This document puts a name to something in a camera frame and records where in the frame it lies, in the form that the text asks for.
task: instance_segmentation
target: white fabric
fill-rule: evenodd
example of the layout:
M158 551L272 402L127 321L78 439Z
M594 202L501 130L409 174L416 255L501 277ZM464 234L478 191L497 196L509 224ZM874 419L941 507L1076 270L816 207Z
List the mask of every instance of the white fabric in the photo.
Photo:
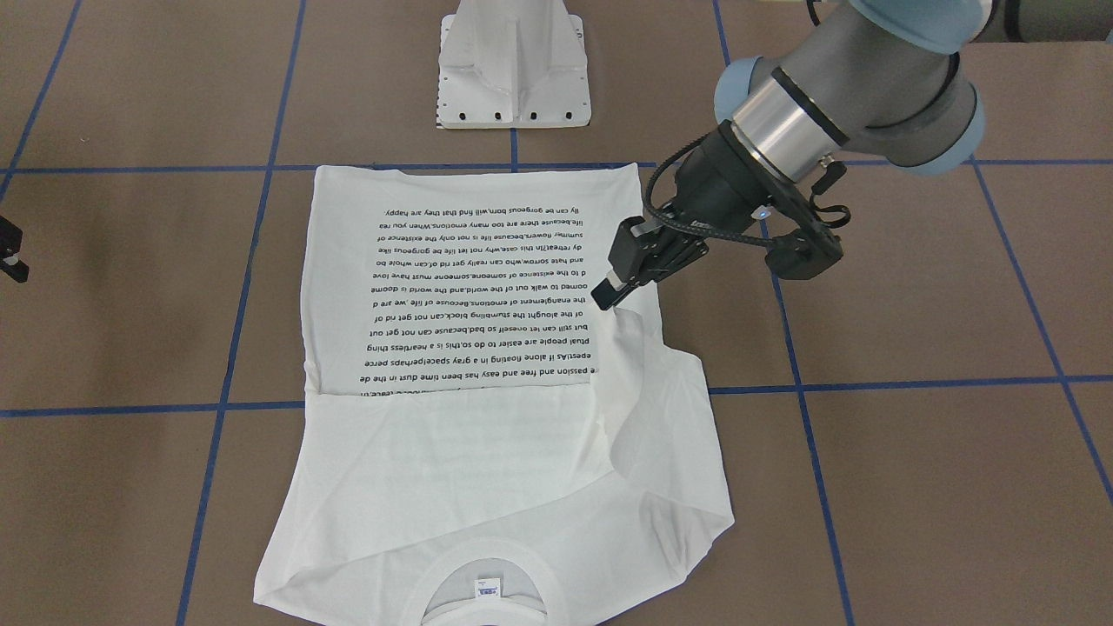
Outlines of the white fabric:
M487 206L574 203L599 277L615 225L640 207L632 165L446 177L318 169L302 287L306 430L255 601L328 625L591 625L682 583L733 517L699 360L663 345L652 287L609 312L589 299L599 371L588 383L375 398L319 387L335 373L319 348L347 327L328 303L361 278L315 268L324 255L367 252L348 248L358 238L337 247L315 234L367 226L353 207L318 199L323 187L368 182L376 202L402 205L415 185ZM543 608L514 597L430 606L446 578L483 559L521 568Z

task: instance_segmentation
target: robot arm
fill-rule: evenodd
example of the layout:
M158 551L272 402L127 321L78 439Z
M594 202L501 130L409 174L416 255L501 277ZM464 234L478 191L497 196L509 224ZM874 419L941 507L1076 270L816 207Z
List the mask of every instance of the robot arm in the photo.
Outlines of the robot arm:
M765 247L781 278L830 267L843 256L831 227L848 212L840 207L844 219L825 222L814 198L846 170L835 151L877 154L935 174L961 164L981 141L984 113L958 49L991 12L991 0L849 0L788 56L732 63L717 90L721 124L654 173L643 198L650 218L619 225L613 271L592 291L597 304L609 309L700 258L706 238ZM731 94L741 104L723 106ZM686 155L677 195L656 206L653 184ZM826 172L806 199L795 184L818 167ZM771 211L798 228L774 238L743 234Z

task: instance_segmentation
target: white plastic bracket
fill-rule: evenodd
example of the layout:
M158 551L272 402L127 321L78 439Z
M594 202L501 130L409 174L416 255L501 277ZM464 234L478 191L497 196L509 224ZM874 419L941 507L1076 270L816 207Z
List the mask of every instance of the white plastic bracket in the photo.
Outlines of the white plastic bracket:
M461 0L441 21L441 128L591 120L583 20L563 0Z

